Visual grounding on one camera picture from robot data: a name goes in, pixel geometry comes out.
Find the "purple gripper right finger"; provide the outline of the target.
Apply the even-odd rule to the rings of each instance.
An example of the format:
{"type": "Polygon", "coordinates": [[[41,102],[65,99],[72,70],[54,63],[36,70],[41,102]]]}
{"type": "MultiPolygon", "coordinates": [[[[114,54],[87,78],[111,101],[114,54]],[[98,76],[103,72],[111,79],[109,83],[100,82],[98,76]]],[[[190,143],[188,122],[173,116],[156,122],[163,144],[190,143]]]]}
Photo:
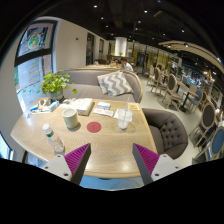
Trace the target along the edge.
{"type": "Polygon", "coordinates": [[[169,155],[158,155],[136,143],[133,144],[132,153],[140,171],[142,181],[145,185],[181,169],[181,166],[169,155]]]}

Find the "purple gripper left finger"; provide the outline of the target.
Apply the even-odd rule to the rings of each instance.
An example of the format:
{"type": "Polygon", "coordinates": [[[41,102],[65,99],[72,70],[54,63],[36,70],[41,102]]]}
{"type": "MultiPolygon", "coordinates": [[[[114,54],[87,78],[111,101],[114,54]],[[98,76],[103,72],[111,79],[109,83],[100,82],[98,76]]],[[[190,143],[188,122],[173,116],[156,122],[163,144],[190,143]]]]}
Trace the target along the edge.
{"type": "Polygon", "coordinates": [[[90,155],[91,144],[88,143],[66,155],[56,155],[43,170],[79,185],[90,155]]]}

